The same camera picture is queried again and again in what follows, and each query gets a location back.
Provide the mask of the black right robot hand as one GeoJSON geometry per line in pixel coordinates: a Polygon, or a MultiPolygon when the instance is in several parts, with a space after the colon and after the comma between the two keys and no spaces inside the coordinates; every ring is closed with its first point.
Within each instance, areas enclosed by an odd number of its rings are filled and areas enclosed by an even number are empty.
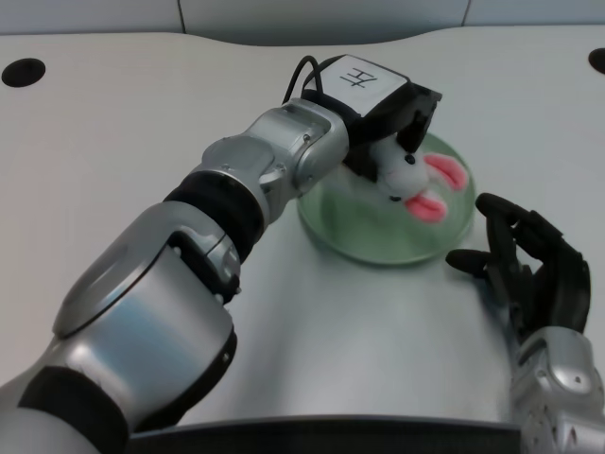
{"type": "Polygon", "coordinates": [[[583,333],[591,304],[583,255],[533,210],[490,193],[480,194],[475,207],[486,219],[489,249],[456,249],[446,263],[487,283],[518,342],[549,326],[583,333]]]}

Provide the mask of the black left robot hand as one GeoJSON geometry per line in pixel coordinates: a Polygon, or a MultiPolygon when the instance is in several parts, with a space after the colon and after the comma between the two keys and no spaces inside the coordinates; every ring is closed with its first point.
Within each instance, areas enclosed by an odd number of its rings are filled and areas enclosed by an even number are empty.
{"type": "Polygon", "coordinates": [[[317,88],[311,74],[304,81],[301,98],[341,117],[349,134],[343,164],[373,183],[378,166],[370,147],[391,137],[403,151],[416,152],[442,99],[441,93],[403,74],[352,55],[323,61],[318,75],[322,88],[317,88]]]}

